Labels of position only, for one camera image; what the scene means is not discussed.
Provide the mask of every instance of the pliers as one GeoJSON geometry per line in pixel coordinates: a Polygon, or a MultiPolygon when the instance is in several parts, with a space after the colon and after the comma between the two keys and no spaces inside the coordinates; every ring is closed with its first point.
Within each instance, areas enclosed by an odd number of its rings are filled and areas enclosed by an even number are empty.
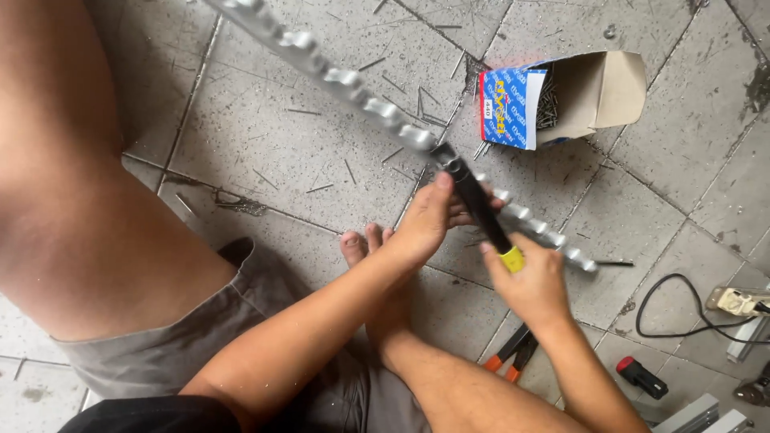
{"type": "Polygon", "coordinates": [[[508,368],[508,371],[505,372],[504,376],[506,381],[515,384],[519,380],[524,367],[529,360],[532,359],[532,355],[536,349],[537,340],[529,331],[529,328],[526,325],[522,325],[516,332],[514,332],[511,339],[503,345],[497,354],[484,363],[484,368],[493,373],[497,373],[497,370],[500,370],[500,367],[505,364],[505,361],[507,361],[508,358],[516,355],[514,363],[508,368]]]}

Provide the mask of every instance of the box of rivets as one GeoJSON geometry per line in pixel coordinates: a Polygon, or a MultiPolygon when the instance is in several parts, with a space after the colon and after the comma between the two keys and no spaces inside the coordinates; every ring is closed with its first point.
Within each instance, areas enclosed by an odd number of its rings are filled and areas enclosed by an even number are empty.
{"type": "Polygon", "coordinates": [[[479,74],[481,139],[519,149],[639,120],[647,91],[637,53],[589,52],[479,74]]]}

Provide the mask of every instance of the screw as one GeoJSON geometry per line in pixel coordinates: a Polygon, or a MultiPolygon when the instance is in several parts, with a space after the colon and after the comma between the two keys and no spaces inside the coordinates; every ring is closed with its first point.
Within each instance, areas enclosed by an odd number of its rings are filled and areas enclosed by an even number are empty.
{"type": "Polygon", "coordinates": [[[604,38],[605,39],[612,39],[614,37],[615,37],[615,24],[610,24],[604,30],[604,38]]]}

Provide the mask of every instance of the tile floor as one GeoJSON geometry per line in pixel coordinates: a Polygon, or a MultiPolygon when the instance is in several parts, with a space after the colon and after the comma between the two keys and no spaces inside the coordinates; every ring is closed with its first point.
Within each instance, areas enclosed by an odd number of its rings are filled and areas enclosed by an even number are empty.
{"type": "MultiPolygon", "coordinates": [[[[382,163],[394,143],[202,0],[86,3],[131,143],[124,167],[214,247],[252,234],[322,287],[345,269],[339,234],[372,220],[395,224],[430,176],[406,152],[382,163]],[[213,204],[216,193],[267,209],[261,216],[223,210],[213,204]]],[[[405,109],[416,109],[418,86],[427,89],[435,100],[426,99],[426,111],[451,120],[447,136],[465,156],[479,141],[466,73],[451,77],[463,49],[493,67],[595,49],[640,52],[649,87],[638,123],[534,153],[498,146],[471,165],[594,258],[636,263],[594,279],[567,272],[574,314],[629,398],[675,411],[710,392],[723,410],[738,408],[760,431],[770,429],[770,410],[730,394],[770,360],[767,348],[736,365],[717,334],[651,340],[634,330],[635,306],[664,274],[688,275],[701,295],[719,284],[770,283],[770,112],[767,95],[752,91],[769,80],[758,65],[770,54],[766,2],[389,0],[376,15],[378,0],[270,3],[289,27],[314,32],[341,65],[386,58],[364,75],[405,109]],[[618,29],[612,40],[602,37],[609,24],[618,29]],[[627,355],[668,383],[665,398],[654,401],[614,373],[627,355]]],[[[486,361],[521,321],[490,290],[469,247],[477,239],[473,230],[450,232],[423,272],[414,316],[427,340],[486,361]]],[[[657,332],[701,326],[676,281],[650,302],[644,323],[657,332]]],[[[561,396],[541,351],[521,385],[551,403],[561,396]]],[[[45,334],[0,297],[0,418],[10,431],[55,431],[97,400],[45,334]]]]}

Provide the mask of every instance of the person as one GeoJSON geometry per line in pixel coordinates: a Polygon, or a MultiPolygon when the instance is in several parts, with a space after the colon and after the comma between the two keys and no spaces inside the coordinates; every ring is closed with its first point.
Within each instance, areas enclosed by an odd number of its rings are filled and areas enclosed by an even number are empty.
{"type": "Polygon", "coordinates": [[[0,0],[0,35],[0,290],[109,398],[62,431],[647,431],[570,315],[560,254],[525,237],[519,273],[482,254],[564,412],[410,330],[411,278],[470,222],[446,173],[398,231],[345,233],[350,270],[310,293],[254,240],[211,250],[121,167],[81,0],[0,0]],[[349,342],[364,323],[373,360],[349,342]]]}

